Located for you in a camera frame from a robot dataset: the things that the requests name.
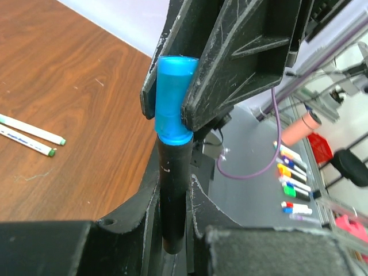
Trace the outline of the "pink bottle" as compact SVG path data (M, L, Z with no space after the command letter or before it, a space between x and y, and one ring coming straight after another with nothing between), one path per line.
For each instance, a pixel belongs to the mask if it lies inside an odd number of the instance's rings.
M320 125L321 120L317 114L308 111L282 131L281 140L284 145L292 146L303 138L306 138L314 130L319 128Z

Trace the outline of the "red box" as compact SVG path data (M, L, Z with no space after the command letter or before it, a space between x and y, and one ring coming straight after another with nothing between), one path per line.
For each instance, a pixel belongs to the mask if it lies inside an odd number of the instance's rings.
M331 147L327 140L318 133L311 133L307 136L317 164L324 164L333 157Z

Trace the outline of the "white pen light green end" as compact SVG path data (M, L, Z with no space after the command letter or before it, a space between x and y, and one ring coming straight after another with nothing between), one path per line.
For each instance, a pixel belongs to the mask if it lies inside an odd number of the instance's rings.
M61 137L61 136L58 136L58 135L53 134L51 132L40 129L36 126L27 124L25 122L16 120L14 118L5 116L3 114L1 114L1 124L5 124L9 127L16 128L18 130L21 130L21 131L26 132L28 134L37 136L41 139L50 141L50 142L52 142L54 144L57 144L57 145L65 145L65 143L66 143L66 139Z

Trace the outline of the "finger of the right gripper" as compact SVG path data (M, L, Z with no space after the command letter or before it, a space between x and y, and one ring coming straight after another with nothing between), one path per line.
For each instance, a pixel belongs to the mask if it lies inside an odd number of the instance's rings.
M156 74L160 56L201 58L216 22L230 1L170 1L166 22L140 92L141 110L155 116Z
M226 108L280 83L301 1L225 1L182 104L197 131Z

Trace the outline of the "blue highlighter cap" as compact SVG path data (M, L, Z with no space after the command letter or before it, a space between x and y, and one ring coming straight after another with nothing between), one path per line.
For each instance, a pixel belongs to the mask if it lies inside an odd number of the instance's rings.
M155 100L155 131L167 145L184 145L193 137L181 121L181 106L196 71L198 59L161 56L158 59Z

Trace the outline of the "black blue highlighter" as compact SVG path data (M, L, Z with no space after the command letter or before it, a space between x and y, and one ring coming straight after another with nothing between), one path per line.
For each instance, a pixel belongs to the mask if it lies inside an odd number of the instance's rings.
M168 145L158 140L162 241L171 255L183 246L192 144Z

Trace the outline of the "white pen dark green end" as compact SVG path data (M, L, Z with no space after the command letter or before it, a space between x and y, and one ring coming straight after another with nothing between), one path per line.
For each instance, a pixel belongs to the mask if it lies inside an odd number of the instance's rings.
M49 157L54 157L55 156L55 153L56 151L54 149L52 149L51 147L41 143L41 142L38 142L30 137L27 137L17 131L14 131L4 125L1 125L1 135L9 138L9 139L12 139L26 147L29 147L41 154L44 154L46 156L49 156Z

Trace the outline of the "row of coloured markers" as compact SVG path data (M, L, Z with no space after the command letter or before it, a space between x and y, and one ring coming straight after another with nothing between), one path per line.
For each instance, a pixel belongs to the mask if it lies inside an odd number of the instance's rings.
M285 145L273 142L279 153L277 159L278 180L286 199L281 202L282 213L291 220L315 225L320 219L315 217L312 206L312 187L308 183L308 166L301 155Z

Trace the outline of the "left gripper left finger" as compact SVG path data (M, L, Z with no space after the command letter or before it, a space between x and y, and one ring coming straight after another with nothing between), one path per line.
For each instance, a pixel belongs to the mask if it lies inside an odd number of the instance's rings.
M97 220L108 234L100 259L103 275L160 274L159 191L159 174L155 172L133 197Z

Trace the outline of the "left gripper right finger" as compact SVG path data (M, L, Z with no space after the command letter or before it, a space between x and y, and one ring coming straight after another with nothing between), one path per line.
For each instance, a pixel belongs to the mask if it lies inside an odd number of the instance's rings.
M189 275L207 275L208 254L205 232L208 226L242 228L225 214L203 191L195 174L191 174L186 194L186 264Z

